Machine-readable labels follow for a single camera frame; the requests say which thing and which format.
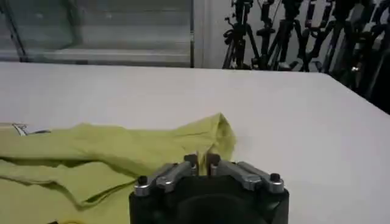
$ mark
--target tripod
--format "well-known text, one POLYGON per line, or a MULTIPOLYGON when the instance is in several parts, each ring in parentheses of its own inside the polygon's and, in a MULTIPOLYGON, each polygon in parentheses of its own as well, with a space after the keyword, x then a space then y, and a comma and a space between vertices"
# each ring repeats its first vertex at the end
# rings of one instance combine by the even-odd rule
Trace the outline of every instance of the tripod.
POLYGON ((380 57, 379 63, 376 65, 375 72, 373 76, 364 75, 361 80, 361 85, 358 87, 358 93, 364 96, 366 99, 370 99, 372 97, 372 93, 377 82, 381 67, 387 55, 387 50, 390 47, 390 14, 387 18, 386 24, 380 23, 380 18, 385 10, 388 10, 390 13, 390 0, 384 0, 380 3, 378 9, 374 13, 373 21, 375 22, 375 26, 371 30, 371 35, 369 37, 369 41, 364 48, 363 58, 365 62, 369 62, 370 56, 372 55, 372 46, 374 45, 375 40, 379 37, 380 34, 385 33, 383 39, 380 44, 380 48, 378 51, 378 55, 380 57))
MULTIPOLYGON (((363 0, 363 5, 368 4, 366 2, 368 2, 368 0, 363 0)), ((337 43, 342 30, 344 30, 346 34, 346 40, 351 40, 353 30, 351 22, 347 21, 347 18, 350 14, 350 11, 357 3, 359 3, 359 0, 336 0, 336 7, 333 12, 333 15, 335 16, 336 20, 329 25, 329 29, 333 30, 333 34, 331 36, 332 38, 330 40, 330 44, 325 56, 324 65, 321 69, 321 72, 326 74, 330 73, 330 66, 332 65, 333 57, 335 56, 337 43)))
POLYGON ((382 30, 378 29, 379 21, 371 28, 371 31, 363 32, 365 25, 371 20, 375 4, 372 0, 369 0, 363 2, 363 6, 364 10, 360 19, 352 24, 353 29, 351 30, 352 35, 350 40, 346 40, 346 46, 343 47, 345 50, 342 53, 342 61, 338 65, 339 68, 335 68, 332 72, 332 76, 336 80, 339 80, 353 91, 356 91, 357 87, 360 85, 362 71, 364 70, 364 63, 362 60, 369 60, 369 55, 371 54, 375 39, 382 33, 382 30))
POLYGON ((256 32, 256 35, 261 37, 261 57, 259 62, 259 70, 269 70, 268 49, 271 34, 275 33, 275 30, 272 28, 273 22, 269 17, 269 8, 274 2, 274 0, 268 0, 263 3, 261 8, 261 20, 264 22, 264 28, 256 32))
MULTIPOLYGON (((311 22, 313 20, 316 0, 310 0, 307 10, 307 17, 305 20, 306 29, 302 33, 302 40, 299 46, 297 56, 297 58, 303 61, 303 65, 299 70, 300 72, 310 72, 309 63, 312 61, 312 59, 318 58, 319 53, 321 51, 322 43, 325 41, 326 37, 331 31, 329 28, 326 28, 329 22, 330 13, 332 11, 334 1, 335 0, 326 0, 327 5, 325 6, 324 14, 322 15, 322 21, 319 26, 315 27, 312 25, 311 22), (306 52, 310 35, 314 37, 316 41, 314 42, 313 49, 310 52, 306 52)), ((298 61, 294 61, 290 64, 290 68, 294 69, 297 65, 298 61)))
POLYGON ((226 18, 225 20, 232 26, 232 29, 226 31, 224 34, 225 44, 229 47, 227 49, 223 69, 251 69, 250 66, 244 63, 245 56, 245 47, 246 40, 244 37, 248 34, 250 43, 252 45, 252 50, 255 55, 255 58, 252 59, 252 67, 260 67, 260 55, 256 46, 255 38, 253 36, 252 28, 247 23, 248 14, 250 8, 253 6, 253 0, 237 0, 232 3, 232 7, 235 7, 235 13, 233 17, 236 18, 236 23, 230 23, 230 19, 226 18))
POLYGON ((295 29, 298 36, 298 40, 300 40, 299 44, 302 44, 301 27, 299 21, 296 20, 296 17, 299 15, 299 8, 302 1, 303 0, 282 0, 286 14, 285 19, 282 19, 280 21, 280 28, 268 52, 268 56, 271 56, 276 49, 270 65, 271 70, 290 70, 290 67, 286 65, 285 62, 287 57, 289 39, 291 38, 291 32, 293 31, 293 29, 295 29))

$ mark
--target white wall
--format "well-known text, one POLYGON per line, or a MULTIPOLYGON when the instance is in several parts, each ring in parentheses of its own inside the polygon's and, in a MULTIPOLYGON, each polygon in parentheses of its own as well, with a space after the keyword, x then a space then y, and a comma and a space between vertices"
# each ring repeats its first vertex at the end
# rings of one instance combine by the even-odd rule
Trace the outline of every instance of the white wall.
MULTIPOLYGON (((208 10, 206 10, 206 12, 209 13, 208 16, 210 18, 209 19, 210 26, 205 28, 205 38, 207 40, 205 41, 206 44, 205 44, 205 55, 204 55, 204 67, 221 68, 225 56, 225 52, 227 49, 227 46, 224 43, 224 39, 222 35, 227 29, 230 28, 230 26, 226 23, 226 21, 224 21, 224 18, 227 16, 231 16, 233 9, 230 7, 230 0, 211 0, 211 1, 207 1, 207 3, 209 8, 208 10)), ((270 12, 271 16, 274 15, 277 4, 278 4, 278 0, 275 1, 275 4, 271 8, 271 12, 270 12)), ((306 18, 307 7, 308 7, 308 0, 304 0, 301 6, 300 15, 297 18, 301 21, 301 26, 303 26, 303 28, 304 28, 304 21, 306 18)), ((313 23, 315 25, 318 25, 319 22, 321 21, 324 8, 325 8, 325 0, 317 1, 316 11, 314 13, 314 20, 313 20, 313 23)), ((285 14, 285 9, 283 7, 283 4, 280 4, 279 10, 276 14, 276 20, 274 22, 274 29, 276 30, 278 29, 279 21, 284 18, 284 14, 285 14)), ((256 0, 254 0, 253 8, 251 9, 249 14, 249 23, 252 26, 253 32, 256 32, 256 30, 259 30, 263 27, 263 23, 260 21, 260 15, 261 15, 260 8, 256 0)), ((255 39, 258 48, 260 50, 261 38, 255 37, 255 39)), ((330 35, 326 39, 325 43, 323 44, 319 61, 324 60, 326 47, 328 46, 329 41, 330 41, 330 35)), ((311 38, 309 41, 308 49, 311 49, 313 43, 314 40, 313 38, 311 38)), ((291 62, 295 60, 297 51, 298 51, 297 37, 296 34, 293 33, 293 36, 290 40, 287 62, 291 62)), ((249 40, 247 40, 247 50, 246 50, 245 57, 247 63, 249 63, 250 59, 253 57, 253 53, 249 45, 249 40)))

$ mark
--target fabric fold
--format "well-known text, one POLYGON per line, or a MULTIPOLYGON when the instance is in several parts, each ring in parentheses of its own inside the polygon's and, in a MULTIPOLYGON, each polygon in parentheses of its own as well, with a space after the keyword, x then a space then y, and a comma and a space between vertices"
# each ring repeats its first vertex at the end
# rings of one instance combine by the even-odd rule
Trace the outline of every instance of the fabric fold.
POLYGON ((77 207, 86 208, 188 153, 197 152, 203 161, 211 150, 230 159, 234 145, 222 114, 167 131, 90 124, 29 136, 0 131, 0 178, 56 184, 77 207))

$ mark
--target black screw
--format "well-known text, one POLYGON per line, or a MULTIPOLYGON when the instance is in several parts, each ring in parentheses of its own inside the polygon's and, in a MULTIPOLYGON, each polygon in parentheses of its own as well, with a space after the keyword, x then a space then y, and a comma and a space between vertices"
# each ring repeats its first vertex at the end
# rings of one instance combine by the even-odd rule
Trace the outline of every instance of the black screw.
POLYGON ((137 182, 139 185, 146 185, 147 184, 147 176, 138 177, 137 182))
POLYGON ((279 173, 272 173, 269 176, 269 180, 271 180, 272 182, 280 182, 280 175, 279 175, 279 173))
POLYGON ((190 162, 191 166, 194 167, 197 165, 197 155, 195 154, 185 155, 184 161, 190 162))
POLYGON ((220 160, 221 160, 221 157, 218 154, 212 154, 212 153, 207 154, 206 161, 208 162, 208 166, 210 164, 212 164, 214 166, 218 166, 220 160))

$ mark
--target shelf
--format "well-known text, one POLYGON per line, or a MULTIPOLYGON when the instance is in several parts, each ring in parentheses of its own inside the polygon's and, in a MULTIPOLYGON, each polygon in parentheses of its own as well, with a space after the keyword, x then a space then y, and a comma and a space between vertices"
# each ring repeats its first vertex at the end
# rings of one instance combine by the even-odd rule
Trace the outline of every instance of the shelf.
POLYGON ((137 47, 79 44, 54 51, 32 50, 29 57, 61 61, 107 61, 108 63, 174 63, 190 65, 190 46, 180 44, 135 44, 137 47))

